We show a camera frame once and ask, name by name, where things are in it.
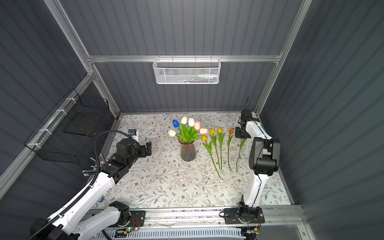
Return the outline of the orange yellow artificial tulip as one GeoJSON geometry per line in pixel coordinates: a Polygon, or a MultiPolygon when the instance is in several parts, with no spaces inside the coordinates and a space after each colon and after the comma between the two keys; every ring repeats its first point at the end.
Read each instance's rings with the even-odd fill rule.
{"type": "Polygon", "coordinates": [[[234,129],[231,128],[229,129],[229,138],[228,138],[228,141],[227,141],[227,148],[228,148],[228,151],[227,151],[227,158],[228,158],[228,167],[230,169],[230,171],[232,172],[232,168],[231,168],[231,158],[230,158],[230,148],[231,148],[231,142],[232,142],[232,139],[233,139],[233,135],[234,135],[234,129]]]}

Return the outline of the yellow tulip with stem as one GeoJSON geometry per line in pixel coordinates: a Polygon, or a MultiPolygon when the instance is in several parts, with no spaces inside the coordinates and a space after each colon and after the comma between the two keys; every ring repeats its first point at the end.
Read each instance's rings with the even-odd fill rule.
{"type": "Polygon", "coordinates": [[[213,163],[213,166],[216,170],[216,173],[218,174],[219,178],[222,179],[221,175],[218,171],[218,168],[215,164],[214,158],[213,158],[213,142],[212,141],[208,142],[208,137],[206,135],[202,135],[202,140],[203,140],[203,145],[206,148],[206,150],[207,150],[207,152],[208,152],[208,154],[212,160],[212,163],[213,163]]]}
{"type": "Polygon", "coordinates": [[[222,157],[222,147],[224,142],[224,131],[222,128],[218,128],[218,140],[219,140],[219,148],[220,148],[220,170],[223,169],[223,157],[222,157]]]}

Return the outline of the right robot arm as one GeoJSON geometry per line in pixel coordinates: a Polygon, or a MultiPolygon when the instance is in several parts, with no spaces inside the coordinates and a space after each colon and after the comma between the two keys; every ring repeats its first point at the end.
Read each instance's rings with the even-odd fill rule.
{"type": "Polygon", "coordinates": [[[260,207],[262,192],[268,179],[277,172],[280,164],[281,142],[274,139],[265,131],[259,118],[247,109],[248,101],[235,128],[235,137],[251,140],[249,168],[252,171],[249,184],[236,208],[223,210],[223,218],[227,225],[256,224],[265,222],[263,210],[260,207]]]}

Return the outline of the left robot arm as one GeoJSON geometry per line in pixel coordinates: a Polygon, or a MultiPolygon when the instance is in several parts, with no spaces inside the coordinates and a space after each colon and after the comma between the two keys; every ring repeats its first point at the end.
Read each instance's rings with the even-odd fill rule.
{"type": "Polygon", "coordinates": [[[139,229],[144,219],[134,218],[128,205],[114,201],[106,209],[84,220],[91,207],[130,170],[139,158],[152,155],[152,143],[145,140],[141,145],[136,130],[120,132],[124,139],[116,145],[116,152],[103,165],[96,160],[91,171],[93,178],[67,204],[47,219],[37,219],[30,228],[31,240],[89,240],[104,233],[110,226],[133,231],[139,229]]]}

